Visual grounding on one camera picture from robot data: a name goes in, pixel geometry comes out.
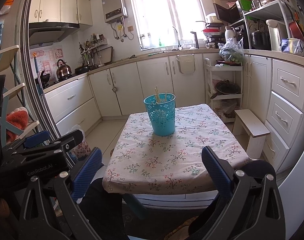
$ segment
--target floral tablecloth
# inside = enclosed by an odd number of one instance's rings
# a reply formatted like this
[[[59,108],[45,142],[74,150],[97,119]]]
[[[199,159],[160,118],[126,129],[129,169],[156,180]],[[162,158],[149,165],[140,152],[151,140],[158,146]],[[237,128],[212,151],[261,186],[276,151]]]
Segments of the floral tablecloth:
[[[148,113],[131,114],[103,178],[111,193],[188,194],[213,190],[201,160],[204,146],[240,168],[251,159],[206,105],[175,109],[175,133],[153,133]]]

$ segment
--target step stool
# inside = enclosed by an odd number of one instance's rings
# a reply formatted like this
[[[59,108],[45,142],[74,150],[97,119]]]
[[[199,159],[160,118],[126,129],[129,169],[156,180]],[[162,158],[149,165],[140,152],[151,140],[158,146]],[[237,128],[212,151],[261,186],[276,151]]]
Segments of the step stool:
[[[263,150],[266,136],[270,133],[270,131],[249,109],[235,110],[235,114],[236,117],[232,134],[236,137],[236,139],[240,139],[238,140],[239,143],[250,158],[259,159]],[[241,143],[241,141],[245,140],[244,138],[248,139],[248,143]]]

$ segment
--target window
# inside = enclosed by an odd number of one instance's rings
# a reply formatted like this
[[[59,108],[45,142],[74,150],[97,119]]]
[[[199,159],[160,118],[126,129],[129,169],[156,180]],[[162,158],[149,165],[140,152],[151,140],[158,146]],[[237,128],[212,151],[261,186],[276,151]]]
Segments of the window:
[[[204,13],[200,0],[133,0],[141,49],[195,43],[203,39]]]

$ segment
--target plastic bag of vegetables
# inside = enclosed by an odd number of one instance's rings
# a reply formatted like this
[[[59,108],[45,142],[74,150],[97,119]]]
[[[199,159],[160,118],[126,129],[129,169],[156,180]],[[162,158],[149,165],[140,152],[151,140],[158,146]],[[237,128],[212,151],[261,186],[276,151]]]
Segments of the plastic bag of vegetables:
[[[235,43],[233,38],[228,38],[225,45],[220,49],[219,55],[226,62],[242,63],[244,58],[242,43]]]

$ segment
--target blue plastic basket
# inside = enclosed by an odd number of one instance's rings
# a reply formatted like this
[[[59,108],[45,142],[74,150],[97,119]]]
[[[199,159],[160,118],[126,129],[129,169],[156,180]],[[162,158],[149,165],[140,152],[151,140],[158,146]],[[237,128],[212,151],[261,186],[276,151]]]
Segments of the blue plastic basket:
[[[165,93],[159,94],[161,102],[156,104],[155,95],[149,96],[144,100],[145,107],[156,135],[167,136],[175,131],[175,95]]]

